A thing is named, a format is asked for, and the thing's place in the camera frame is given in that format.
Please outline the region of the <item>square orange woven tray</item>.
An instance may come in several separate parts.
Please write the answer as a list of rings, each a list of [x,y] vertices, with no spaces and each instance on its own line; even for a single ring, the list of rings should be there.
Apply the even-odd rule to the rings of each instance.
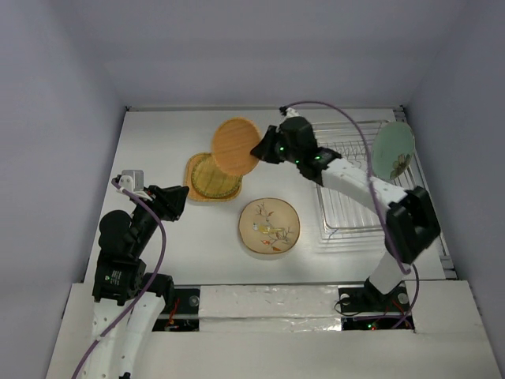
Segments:
[[[227,197],[223,197],[223,198],[208,198],[208,197],[204,197],[202,195],[199,195],[198,192],[193,188],[193,184],[191,183],[191,170],[193,169],[193,166],[194,166],[196,160],[198,158],[206,156],[206,155],[211,155],[212,156],[212,154],[208,153],[208,152],[198,153],[198,154],[192,156],[189,159],[188,163],[186,164],[186,168],[185,168],[185,185],[189,187],[188,199],[191,199],[191,200],[194,200],[194,201],[206,201],[206,202],[209,202],[209,201],[223,202],[223,201],[231,201],[231,200],[233,200],[240,193],[240,191],[241,191],[241,185],[240,185],[239,189],[235,193],[232,193],[231,195],[229,195]]]

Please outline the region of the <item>round orange woven plate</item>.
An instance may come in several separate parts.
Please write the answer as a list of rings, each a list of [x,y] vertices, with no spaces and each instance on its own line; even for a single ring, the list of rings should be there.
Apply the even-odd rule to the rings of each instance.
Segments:
[[[244,176],[259,162],[250,152],[260,140],[260,132],[252,121],[241,117],[231,118],[215,131],[211,140],[211,154],[221,171]]]

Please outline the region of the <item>round green-rimmed woven plate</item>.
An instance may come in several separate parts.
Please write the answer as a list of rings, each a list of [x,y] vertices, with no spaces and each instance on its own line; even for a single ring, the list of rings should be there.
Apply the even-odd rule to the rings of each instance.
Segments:
[[[191,170],[193,188],[208,198],[223,198],[235,193],[241,181],[241,176],[224,173],[211,155],[198,158]]]

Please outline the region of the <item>beige bird-pattern plate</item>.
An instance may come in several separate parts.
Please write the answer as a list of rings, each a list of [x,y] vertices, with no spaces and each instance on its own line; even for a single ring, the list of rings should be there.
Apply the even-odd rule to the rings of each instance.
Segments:
[[[249,202],[241,211],[238,232],[242,243],[263,255],[286,253],[297,243],[301,223],[295,208],[279,198]]]

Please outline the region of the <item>green flower-pattern plate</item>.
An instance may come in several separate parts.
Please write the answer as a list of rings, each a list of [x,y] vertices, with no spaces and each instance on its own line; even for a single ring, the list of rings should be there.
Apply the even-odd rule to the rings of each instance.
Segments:
[[[415,136],[406,122],[389,122],[372,143],[373,174],[392,181],[410,165],[415,152]]]

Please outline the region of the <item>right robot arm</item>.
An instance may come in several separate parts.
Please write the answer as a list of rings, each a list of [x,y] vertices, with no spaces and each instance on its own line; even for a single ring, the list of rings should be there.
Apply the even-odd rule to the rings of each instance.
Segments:
[[[386,251],[363,287],[342,294],[336,306],[347,317],[382,312],[395,297],[403,278],[416,272],[415,261],[440,236],[432,199],[422,186],[393,184],[410,165],[415,140],[405,122],[389,122],[371,146],[367,166],[360,168],[332,148],[319,144],[312,124],[301,116],[269,126],[251,150],[258,160],[290,162],[317,185],[339,192],[374,212],[384,232]]]

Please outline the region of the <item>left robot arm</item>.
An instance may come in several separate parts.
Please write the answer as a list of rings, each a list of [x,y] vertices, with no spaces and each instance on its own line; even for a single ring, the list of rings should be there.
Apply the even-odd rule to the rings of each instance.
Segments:
[[[136,207],[132,213],[108,212],[99,223],[99,256],[92,297],[92,341],[73,371],[74,378],[133,378],[158,316],[174,304],[174,282],[159,273],[161,253],[152,272],[140,255],[155,231],[161,249],[163,222],[180,219],[189,188],[136,185],[122,174],[112,186]]]

